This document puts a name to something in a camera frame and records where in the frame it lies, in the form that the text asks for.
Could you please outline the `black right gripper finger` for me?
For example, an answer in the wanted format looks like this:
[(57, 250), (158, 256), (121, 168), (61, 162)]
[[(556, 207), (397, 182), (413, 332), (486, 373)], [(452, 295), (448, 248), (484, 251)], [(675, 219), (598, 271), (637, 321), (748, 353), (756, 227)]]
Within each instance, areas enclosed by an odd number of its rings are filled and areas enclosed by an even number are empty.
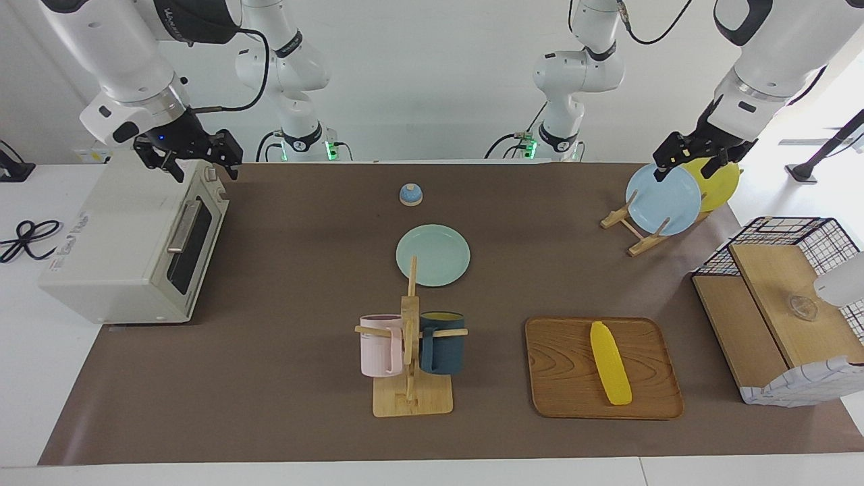
[(157, 155), (157, 168), (172, 176), (179, 184), (184, 181), (184, 170), (176, 162), (176, 154)]
[(243, 148), (229, 130), (219, 130), (219, 165), (224, 168), (231, 180), (240, 175), (239, 166), (243, 163)]

